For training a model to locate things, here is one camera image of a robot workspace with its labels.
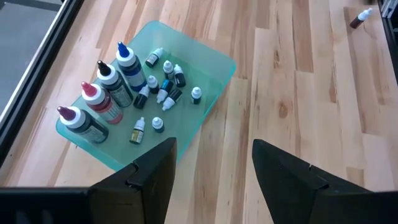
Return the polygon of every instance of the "brown bottle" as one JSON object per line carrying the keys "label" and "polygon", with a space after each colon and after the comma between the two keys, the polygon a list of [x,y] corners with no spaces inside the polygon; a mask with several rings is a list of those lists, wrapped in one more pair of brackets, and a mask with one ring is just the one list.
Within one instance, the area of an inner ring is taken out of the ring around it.
{"label": "brown bottle", "polygon": [[349,24],[352,28],[358,28],[372,13],[372,8],[361,12],[355,19]]}

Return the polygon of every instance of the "wooden floor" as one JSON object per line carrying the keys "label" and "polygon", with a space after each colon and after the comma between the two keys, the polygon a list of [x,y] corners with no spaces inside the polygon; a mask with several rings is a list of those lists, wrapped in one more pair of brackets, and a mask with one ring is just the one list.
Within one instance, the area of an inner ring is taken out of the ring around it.
{"label": "wooden floor", "polygon": [[18,136],[6,186],[91,185],[113,173],[55,131],[116,42],[160,20],[237,71],[177,167],[166,223],[272,223],[251,160],[261,138],[369,190],[398,189],[398,87],[362,0],[86,0]]}

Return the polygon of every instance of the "paint bottle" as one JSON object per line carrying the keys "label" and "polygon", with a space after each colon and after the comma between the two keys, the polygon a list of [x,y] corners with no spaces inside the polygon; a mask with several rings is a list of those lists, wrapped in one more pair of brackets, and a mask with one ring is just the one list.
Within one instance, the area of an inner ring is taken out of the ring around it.
{"label": "paint bottle", "polygon": [[181,96],[181,90],[179,90],[178,88],[172,90],[169,96],[164,101],[162,110],[166,111],[170,109],[181,98]]}
{"label": "paint bottle", "polygon": [[156,99],[157,103],[163,102],[167,95],[172,91],[173,83],[170,80],[164,80],[162,87],[160,88],[159,92],[157,93]]}
{"label": "paint bottle", "polygon": [[141,63],[131,50],[122,42],[118,42],[118,51],[116,52],[120,71],[126,77],[126,80],[133,91],[140,91],[147,84]]}
{"label": "paint bottle", "polygon": [[155,117],[152,120],[152,127],[155,129],[157,133],[164,132],[164,124],[161,118]]}
{"label": "paint bottle", "polygon": [[136,125],[134,126],[134,130],[132,130],[131,133],[131,139],[130,142],[133,144],[141,144],[142,137],[144,137],[144,128],[145,128],[145,121],[144,118],[141,117],[136,122]]}
{"label": "paint bottle", "polygon": [[173,64],[168,60],[163,63],[163,72],[165,79],[172,80],[174,78]]}
{"label": "paint bottle", "polygon": [[145,102],[148,99],[149,95],[149,87],[148,85],[142,87],[142,89],[139,91],[138,96],[136,97],[136,100],[134,100],[134,107],[137,109],[143,109]]}
{"label": "paint bottle", "polygon": [[159,92],[159,83],[157,82],[157,79],[153,75],[149,75],[148,77],[148,86],[149,86],[149,91],[153,94],[157,94]]}
{"label": "paint bottle", "polygon": [[201,89],[199,87],[193,87],[191,97],[193,104],[199,104],[201,99]]}
{"label": "paint bottle", "polygon": [[107,65],[103,61],[97,61],[97,77],[101,86],[108,90],[115,102],[122,108],[127,107],[132,102],[132,94],[119,71],[112,65]]}
{"label": "paint bottle", "polygon": [[121,108],[111,98],[108,91],[102,89],[97,84],[82,82],[81,96],[86,101],[88,107],[98,113],[109,124],[117,124],[123,118]]}
{"label": "paint bottle", "polygon": [[371,14],[372,14],[372,8],[369,8],[363,12],[361,12],[350,24],[352,28],[356,29],[358,28]]}
{"label": "paint bottle", "polygon": [[145,61],[145,64],[150,67],[153,68],[156,64],[157,61],[159,61],[160,57],[163,54],[163,47],[154,50],[147,58],[147,60]]}
{"label": "paint bottle", "polygon": [[57,111],[60,113],[60,121],[67,129],[80,135],[91,143],[101,143],[108,137],[108,129],[97,121],[87,111],[75,106],[59,106]]}
{"label": "paint bottle", "polygon": [[175,64],[175,66],[174,66],[174,80],[175,80],[175,85],[177,87],[184,87],[186,85],[185,77],[184,77],[184,74],[182,73],[182,69],[177,64]]}

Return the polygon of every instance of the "white nozzle tip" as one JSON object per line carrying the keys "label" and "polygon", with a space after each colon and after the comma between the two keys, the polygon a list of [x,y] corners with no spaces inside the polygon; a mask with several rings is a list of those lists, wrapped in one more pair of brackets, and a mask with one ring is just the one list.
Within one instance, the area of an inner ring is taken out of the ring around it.
{"label": "white nozzle tip", "polygon": [[199,87],[194,87],[194,88],[193,88],[193,92],[194,92],[194,93],[200,93],[201,90],[200,90]]}

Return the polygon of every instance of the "red paint bottle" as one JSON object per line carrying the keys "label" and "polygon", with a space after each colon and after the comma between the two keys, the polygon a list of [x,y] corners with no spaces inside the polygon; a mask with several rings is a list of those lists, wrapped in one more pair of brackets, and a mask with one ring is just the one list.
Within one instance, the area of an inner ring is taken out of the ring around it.
{"label": "red paint bottle", "polygon": [[117,124],[123,118],[123,112],[119,105],[111,98],[108,91],[102,89],[97,84],[82,82],[81,95],[85,99],[87,106],[98,113],[109,124]]}

